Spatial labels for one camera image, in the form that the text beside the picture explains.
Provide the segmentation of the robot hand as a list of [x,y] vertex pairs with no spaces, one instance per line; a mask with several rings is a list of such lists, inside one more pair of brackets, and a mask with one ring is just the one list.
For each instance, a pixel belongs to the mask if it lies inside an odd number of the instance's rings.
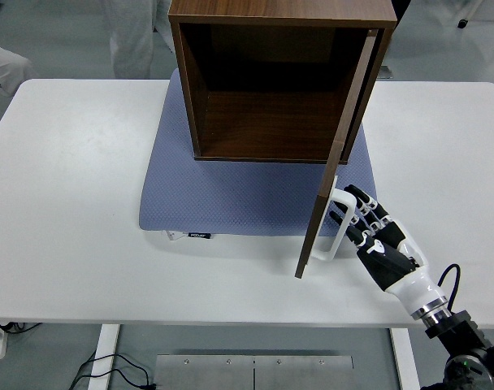
[[448,317],[449,301],[429,275],[428,262],[406,230],[372,196],[350,184],[344,191],[355,196],[360,215],[351,218],[346,236],[376,284],[390,293],[415,320]]

